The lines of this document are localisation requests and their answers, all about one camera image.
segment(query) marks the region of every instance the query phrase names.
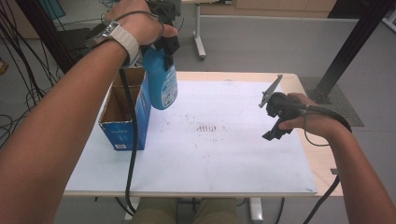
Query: white watch strap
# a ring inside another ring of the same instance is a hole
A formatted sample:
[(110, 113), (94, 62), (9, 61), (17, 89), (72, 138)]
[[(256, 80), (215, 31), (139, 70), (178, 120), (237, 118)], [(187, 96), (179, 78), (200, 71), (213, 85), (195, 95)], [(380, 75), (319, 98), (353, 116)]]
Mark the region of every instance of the white watch strap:
[(118, 25), (112, 32), (111, 36), (117, 40), (121, 45), (123, 45), (128, 51), (129, 58), (127, 62), (124, 63), (122, 68), (128, 68), (134, 66), (137, 58), (139, 57), (139, 44), (133, 35), (126, 31), (122, 26)]

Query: black device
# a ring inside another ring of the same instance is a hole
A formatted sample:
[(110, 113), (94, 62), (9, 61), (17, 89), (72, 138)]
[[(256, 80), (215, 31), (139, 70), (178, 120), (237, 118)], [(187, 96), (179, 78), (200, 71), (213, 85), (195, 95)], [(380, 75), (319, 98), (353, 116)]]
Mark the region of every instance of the black device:
[(292, 129), (280, 130), (278, 125), (288, 119), (297, 119), (301, 115), (301, 112), (294, 107), (294, 105), (299, 103), (296, 97), (286, 95), (282, 92), (274, 92), (268, 100), (266, 110), (268, 116), (272, 118), (279, 116), (279, 119), (276, 121), (272, 130), (265, 133), (262, 137), (271, 141), (274, 138), (280, 139), (285, 133), (291, 133)]

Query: metal pole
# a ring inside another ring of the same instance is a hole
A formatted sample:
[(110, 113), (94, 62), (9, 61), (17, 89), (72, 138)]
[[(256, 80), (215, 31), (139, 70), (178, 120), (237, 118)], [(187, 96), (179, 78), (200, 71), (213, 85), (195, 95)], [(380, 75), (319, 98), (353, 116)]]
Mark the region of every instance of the metal pole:
[(392, 3), (393, 0), (373, 1), (370, 8), (359, 19), (317, 87), (312, 91), (307, 91), (311, 99), (317, 103), (327, 101), (327, 96), (332, 87), (347, 70), (347, 67), (361, 50), (361, 47), (363, 47), (364, 43), (382, 21)]

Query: cardboard box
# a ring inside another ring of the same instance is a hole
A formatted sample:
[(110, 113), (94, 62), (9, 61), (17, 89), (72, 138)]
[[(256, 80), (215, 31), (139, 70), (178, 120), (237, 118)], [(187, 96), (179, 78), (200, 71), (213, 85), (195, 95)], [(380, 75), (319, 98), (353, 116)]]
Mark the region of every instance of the cardboard box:
[[(149, 84), (144, 68), (125, 70), (129, 90), (134, 100), (137, 117), (137, 149), (145, 148), (151, 101)], [(120, 76), (117, 76), (109, 90), (106, 104), (99, 118), (99, 125), (116, 150), (132, 150), (134, 143), (134, 120)]]

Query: finger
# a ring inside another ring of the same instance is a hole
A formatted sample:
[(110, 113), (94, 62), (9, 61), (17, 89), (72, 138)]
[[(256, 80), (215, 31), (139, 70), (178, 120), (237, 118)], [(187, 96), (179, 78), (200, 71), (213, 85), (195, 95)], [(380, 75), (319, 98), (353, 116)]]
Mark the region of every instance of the finger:
[(177, 29), (170, 25), (163, 26), (163, 37), (172, 37), (177, 35)]
[(278, 125), (278, 128), (280, 130), (290, 130), (294, 128), (303, 128), (303, 127), (304, 127), (303, 117), (299, 117), (297, 119), (285, 120)]

